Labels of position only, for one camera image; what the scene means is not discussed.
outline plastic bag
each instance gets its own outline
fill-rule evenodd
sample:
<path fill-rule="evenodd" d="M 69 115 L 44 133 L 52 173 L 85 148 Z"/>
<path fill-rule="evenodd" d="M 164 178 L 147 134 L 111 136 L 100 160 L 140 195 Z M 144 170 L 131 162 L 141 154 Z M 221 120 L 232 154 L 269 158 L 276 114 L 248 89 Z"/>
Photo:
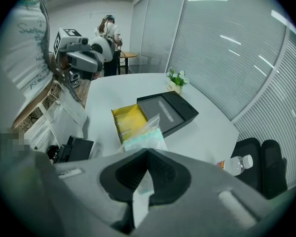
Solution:
<path fill-rule="evenodd" d="M 168 150 L 159 127 L 159 114 L 148 120 L 148 122 L 137 131 L 135 135 L 125 140 L 118 149 L 118 153 L 132 149 L 154 148 Z"/>

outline potted plant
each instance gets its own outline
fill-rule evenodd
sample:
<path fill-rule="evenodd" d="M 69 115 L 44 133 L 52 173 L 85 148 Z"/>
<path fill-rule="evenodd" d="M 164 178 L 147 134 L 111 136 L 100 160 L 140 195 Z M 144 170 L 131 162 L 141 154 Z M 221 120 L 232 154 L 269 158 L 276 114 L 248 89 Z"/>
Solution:
<path fill-rule="evenodd" d="M 185 77 L 185 71 L 181 70 L 180 73 L 176 73 L 173 68 L 170 68 L 167 77 L 170 78 L 170 81 L 167 85 L 169 91 L 175 91 L 178 94 L 182 93 L 183 85 L 187 84 L 189 81 Z"/>

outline wooden desk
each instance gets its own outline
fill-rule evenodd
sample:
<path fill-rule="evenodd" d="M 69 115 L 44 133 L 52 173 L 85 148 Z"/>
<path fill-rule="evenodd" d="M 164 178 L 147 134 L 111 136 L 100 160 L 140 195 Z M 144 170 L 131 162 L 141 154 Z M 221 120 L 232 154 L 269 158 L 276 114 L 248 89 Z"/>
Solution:
<path fill-rule="evenodd" d="M 137 57 L 138 54 L 131 52 L 121 52 L 118 60 L 118 74 L 120 75 L 120 59 L 125 59 L 125 74 L 128 74 L 128 58 Z"/>

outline black pants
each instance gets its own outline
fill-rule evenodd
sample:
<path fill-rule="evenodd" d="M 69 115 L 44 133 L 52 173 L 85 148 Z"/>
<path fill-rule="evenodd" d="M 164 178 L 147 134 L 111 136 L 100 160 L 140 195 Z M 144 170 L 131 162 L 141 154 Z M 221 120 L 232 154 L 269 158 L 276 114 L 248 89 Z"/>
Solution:
<path fill-rule="evenodd" d="M 114 52 L 113 59 L 110 62 L 104 63 L 103 67 L 104 67 L 105 77 L 116 76 L 118 59 L 119 59 L 119 52 L 116 51 Z"/>

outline black device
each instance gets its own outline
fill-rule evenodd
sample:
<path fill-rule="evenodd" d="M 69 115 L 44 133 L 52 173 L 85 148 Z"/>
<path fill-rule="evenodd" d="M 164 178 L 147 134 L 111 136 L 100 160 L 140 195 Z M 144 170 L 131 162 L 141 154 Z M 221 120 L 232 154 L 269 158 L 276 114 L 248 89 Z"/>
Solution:
<path fill-rule="evenodd" d="M 87 160 L 91 153 L 93 141 L 70 136 L 66 145 L 50 146 L 47 155 L 53 163 Z"/>

